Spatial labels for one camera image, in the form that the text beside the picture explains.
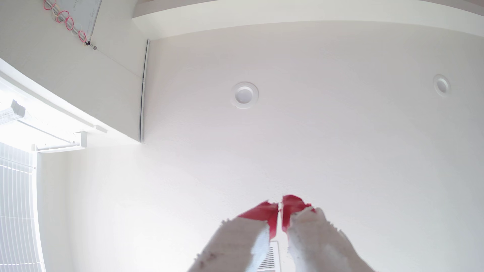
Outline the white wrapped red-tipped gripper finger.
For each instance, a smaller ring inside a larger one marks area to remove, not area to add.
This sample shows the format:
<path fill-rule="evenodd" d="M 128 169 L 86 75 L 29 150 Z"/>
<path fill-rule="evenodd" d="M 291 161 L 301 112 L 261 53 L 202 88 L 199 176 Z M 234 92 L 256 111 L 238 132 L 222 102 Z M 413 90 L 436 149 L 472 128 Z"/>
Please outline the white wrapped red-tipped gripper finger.
<path fill-rule="evenodd" d="M 282 198 L 282 230 L 296 271 L 374 271 L 321 208 L 295 195 Z"/>
<path fill-rule="evenodd" d="M 275 238 L 278 203 L 262 202 L 223 221 L 188 271 L 257 271 Z"/>

